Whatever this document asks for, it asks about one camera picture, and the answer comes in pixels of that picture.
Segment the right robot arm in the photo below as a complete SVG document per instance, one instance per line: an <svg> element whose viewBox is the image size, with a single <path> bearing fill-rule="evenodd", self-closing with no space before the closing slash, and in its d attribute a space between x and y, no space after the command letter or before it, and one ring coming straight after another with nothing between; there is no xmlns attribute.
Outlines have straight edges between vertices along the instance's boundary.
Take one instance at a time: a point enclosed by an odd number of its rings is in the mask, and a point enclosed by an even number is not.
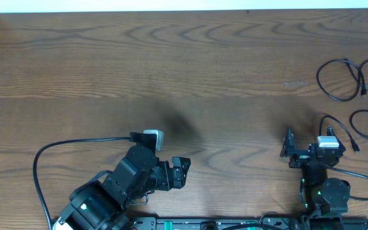
<svg viewBox="0 0 368 230"><path fill-rule="evenodd" d="M306 213L291 221L291 229L344 229L342 214L348 211L350 184L328 177L327 168L339 163L345 152L340 140L330 133L319 136L307 150L296 148L292 129L286 129L281 157L289 167L302 170L300 199Z"/></svg>

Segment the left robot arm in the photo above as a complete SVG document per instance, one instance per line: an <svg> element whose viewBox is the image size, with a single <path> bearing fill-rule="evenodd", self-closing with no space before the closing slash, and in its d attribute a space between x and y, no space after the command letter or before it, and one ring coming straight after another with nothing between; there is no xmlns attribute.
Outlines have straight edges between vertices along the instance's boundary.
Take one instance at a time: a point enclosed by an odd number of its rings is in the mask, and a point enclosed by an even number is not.
<svg viewBox="0 0 368 230"><path fill-rule="evenodd" d="M71 194L70 204L52 228L128 229L132 221L127 207L156 190L181 189L190 165L189 158L174 157L170 167L155 155L155 148L132 146L103 182L92 180Z"/></svg>

